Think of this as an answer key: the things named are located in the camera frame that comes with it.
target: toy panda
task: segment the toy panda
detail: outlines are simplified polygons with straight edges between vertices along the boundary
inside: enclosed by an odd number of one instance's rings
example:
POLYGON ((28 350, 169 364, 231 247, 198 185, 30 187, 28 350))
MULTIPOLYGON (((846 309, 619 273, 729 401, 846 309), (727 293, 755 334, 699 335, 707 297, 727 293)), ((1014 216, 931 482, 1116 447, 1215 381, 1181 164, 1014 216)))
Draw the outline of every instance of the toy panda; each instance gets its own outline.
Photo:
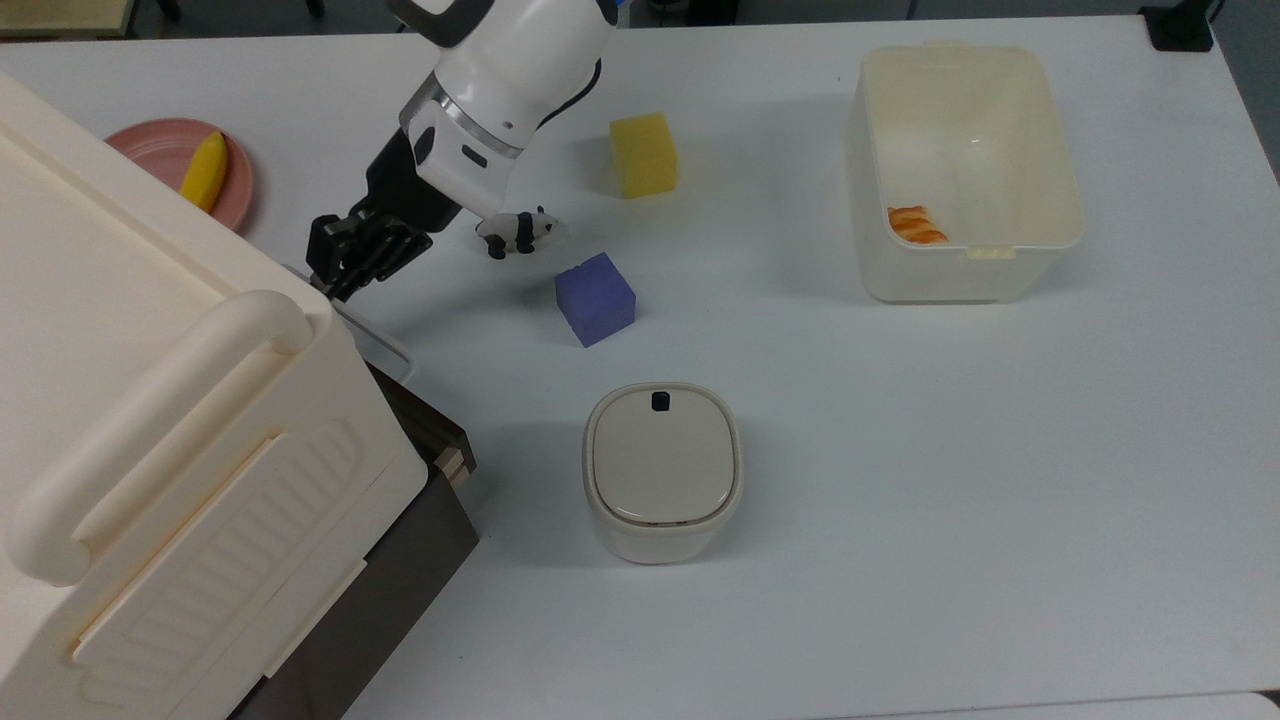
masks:
POLYGON ((502 260, 508 252, 532 252, 534 241, 549 234, 558 223, 539 205, 536 213, 499 213, 480 220, 476 234, 489 245, 489 256, 502 260))

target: plastic lid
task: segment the plastic lid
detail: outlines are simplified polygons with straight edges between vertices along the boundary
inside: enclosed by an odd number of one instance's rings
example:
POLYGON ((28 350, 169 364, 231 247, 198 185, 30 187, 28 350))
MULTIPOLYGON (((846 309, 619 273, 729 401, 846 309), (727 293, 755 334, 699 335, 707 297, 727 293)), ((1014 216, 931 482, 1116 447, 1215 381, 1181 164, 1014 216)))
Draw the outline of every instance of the plastic lid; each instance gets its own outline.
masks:
POLYGON ((639 386, 594 428, 593 477, 605 507, 649 525, 695 523, 728 500, 737 468, 727 411, 695 386, 639 386))

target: banana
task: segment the banana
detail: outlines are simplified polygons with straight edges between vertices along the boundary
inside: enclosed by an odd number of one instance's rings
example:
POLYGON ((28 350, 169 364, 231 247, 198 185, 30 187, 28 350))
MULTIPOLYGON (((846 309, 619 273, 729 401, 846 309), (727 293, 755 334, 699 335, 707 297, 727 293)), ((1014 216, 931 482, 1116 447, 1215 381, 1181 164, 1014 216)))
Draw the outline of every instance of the banana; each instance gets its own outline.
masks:
POLYGON ((227 138, 220 132, 212 132, 196 147, 191 165, 187 167, 187 176, 182 178, 182 190, 178 192, 207 213, 214 209, 225 178, 227 138))

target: blue block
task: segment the blue block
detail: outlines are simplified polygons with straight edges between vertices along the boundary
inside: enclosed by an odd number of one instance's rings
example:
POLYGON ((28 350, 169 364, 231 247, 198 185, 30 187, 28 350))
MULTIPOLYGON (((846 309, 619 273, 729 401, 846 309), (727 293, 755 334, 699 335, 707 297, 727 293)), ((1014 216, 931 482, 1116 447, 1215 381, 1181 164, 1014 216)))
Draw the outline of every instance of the blue block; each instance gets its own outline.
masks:
POLYGON ((582 347, 636 322, 636 293, 604 252, 556 275, 556 305, 582 347))

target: plate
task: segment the plate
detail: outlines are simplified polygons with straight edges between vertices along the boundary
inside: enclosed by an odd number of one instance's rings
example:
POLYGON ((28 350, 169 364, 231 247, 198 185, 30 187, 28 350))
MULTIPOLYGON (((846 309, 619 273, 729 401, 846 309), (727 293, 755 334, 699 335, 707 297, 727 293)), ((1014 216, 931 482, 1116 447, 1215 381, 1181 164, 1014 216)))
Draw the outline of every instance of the plate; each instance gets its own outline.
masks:
POLYGON ((212 132, 227 138, 227 177, 209 214, 239 232, 253 201, 253 168, 244 149, 221 128, 189 118, 161 118, 129 126, 106 143, 177 192, 196 147, 212 132))

